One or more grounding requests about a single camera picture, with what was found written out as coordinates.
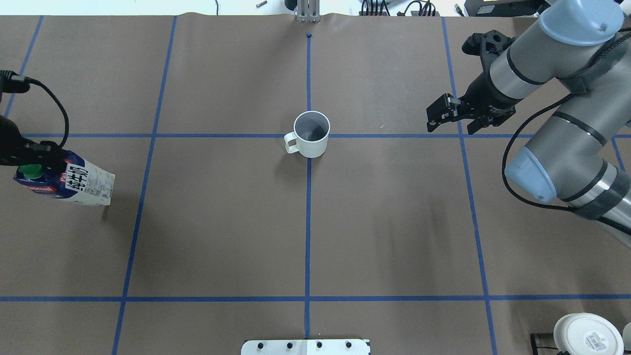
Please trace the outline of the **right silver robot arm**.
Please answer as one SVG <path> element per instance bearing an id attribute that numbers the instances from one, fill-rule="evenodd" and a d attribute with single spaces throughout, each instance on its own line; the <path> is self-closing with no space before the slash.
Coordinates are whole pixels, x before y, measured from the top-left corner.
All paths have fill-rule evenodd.
<path id="1" fill-rule="evenodd" d="M 630 175 L 599 156 L 630 125 L 625 17 L 615 0 L 557 0 L 521 36 L 471 34 L 461 49 L 480 58 L 482 72 L 461 97 L 430 104 L 426 126 L 467 119 L 470 135 L 498 127 L 557 79 L 568 93 L 517 128 L 502 156 L 503 184 L 525 204 L 604 224 L 629 247 Z"/>

